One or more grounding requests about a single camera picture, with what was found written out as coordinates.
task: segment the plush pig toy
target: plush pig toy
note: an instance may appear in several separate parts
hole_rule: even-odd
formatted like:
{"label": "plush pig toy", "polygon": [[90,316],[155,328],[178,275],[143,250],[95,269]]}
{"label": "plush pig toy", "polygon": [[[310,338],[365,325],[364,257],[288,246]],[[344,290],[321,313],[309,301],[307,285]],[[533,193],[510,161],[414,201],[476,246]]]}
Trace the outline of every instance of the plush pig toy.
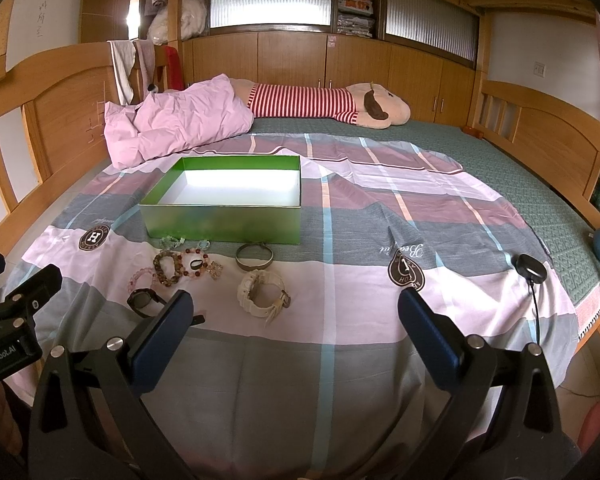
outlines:
{"label": "plush pig toy", "polygon": [[346,88],[315,88],[230,79],[235,94],[254,117],[331,118],[365,128],[404,124],[411,110],[380,85],[359,83]]}

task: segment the white watch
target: white watch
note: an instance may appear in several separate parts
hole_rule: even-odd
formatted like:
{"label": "white watch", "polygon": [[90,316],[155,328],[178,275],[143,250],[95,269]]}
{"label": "white watch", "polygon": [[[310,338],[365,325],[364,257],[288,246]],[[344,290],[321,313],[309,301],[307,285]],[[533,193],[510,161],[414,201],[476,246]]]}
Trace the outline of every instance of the white watch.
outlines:
{"label": "white watch", "polygon": [[[250,298],[251,291],[259,283],[275,285],[280,289],[280,297],[270,306],[257,306]],[[249,314],[255,317],[266,317],[265,326],[272,321],[283,308],[288,308],[291,296],[285,291],[285,282],[275,272],[270,270],[252,270],[247,272],[238,286],[238,302]]]}

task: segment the metal screw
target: metal screw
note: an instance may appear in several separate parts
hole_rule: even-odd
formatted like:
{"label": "metal screw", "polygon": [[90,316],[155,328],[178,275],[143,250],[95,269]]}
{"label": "metal screw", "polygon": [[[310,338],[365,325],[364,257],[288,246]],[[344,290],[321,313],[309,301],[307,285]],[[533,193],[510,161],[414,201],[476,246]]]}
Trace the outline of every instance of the metal screw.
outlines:
{"label": "metal screw", "polygon": [[64,346],[62,346],[62,345],[54,346],[51,349],[50,354],[51,354],[51,357],[55,357],[55,358],[60,357],[62,354],[64,354]]}
{"label": "metal screw", "polygon": [[527,348],[529,352],[531,352],[535,356],[539,356],[540,354],[542,354],[542,349],[540,348],[540,345],[537,345],[536,343],[531,343]]}
{"label": "metal screw", "polygon": [[107,341],[107,348],[112,351],[118,350],[124,343],[125,340],[123,340],[121,337],[112,337]]}
{"label": "metal screw", "polygon": [[475,348],[476,350],[479,350],[484,346],[484,339],[477,334],[471,334],[466,338],[466,341],[469,343],[471,348]]}

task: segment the white wall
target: white wall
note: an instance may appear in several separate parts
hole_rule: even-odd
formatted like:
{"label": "white wall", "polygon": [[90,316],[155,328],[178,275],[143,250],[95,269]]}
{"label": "white wall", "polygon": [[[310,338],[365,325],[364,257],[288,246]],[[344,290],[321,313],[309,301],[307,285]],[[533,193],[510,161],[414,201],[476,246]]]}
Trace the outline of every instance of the white wall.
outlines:
{"label": "white wall", "polygon": [[[546,65],[544,78],[534,63]],[[496,13],[489,79],[552,95],[600,121],[600,57],[592,25],[543,14]]]}
{"label": "white wall", "polygon": [[78,43],[80,0],[15,0],[7,70],[43,50]]}
{"label": "white wall", "polygon": [[[77,43],[79,13],[80,0],[14,0],[7,70],[37,52]],[[14,193],[21,200],[37,185],[37,180],[19,108],[0,118],[0,148]],[[5,215],[0,199],[0,220]]]}

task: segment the wooden headboard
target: wooden headboard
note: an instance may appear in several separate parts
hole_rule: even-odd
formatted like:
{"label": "wooden headboard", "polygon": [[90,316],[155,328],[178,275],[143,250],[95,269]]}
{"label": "wooden headboard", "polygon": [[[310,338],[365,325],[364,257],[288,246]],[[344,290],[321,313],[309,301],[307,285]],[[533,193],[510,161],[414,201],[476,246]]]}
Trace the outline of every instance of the wooden headboard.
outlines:
{"label": "wooden headboard", "polygon": [[[589,200],[600,177],[600,121],[560,99],[510,83],[484,81],[482,97],[475,128],[599,228],[600,211]],[[596,330],[600,316],[578,348]]]}
{"label": "wooden headboard", "polygon": [[[154,82],[166,86],[166,55],[156,47]],[[138,60],[129,77],[139,96]],[[84,43],[24,59],[0,80],[0,117],[20,108],[37,186],[18,201],[0,150],[0,196],[7,216],[0,222],[5,256],[36,219],[74,182],[107,156],[104,102],[118,101],[108,43]]]}

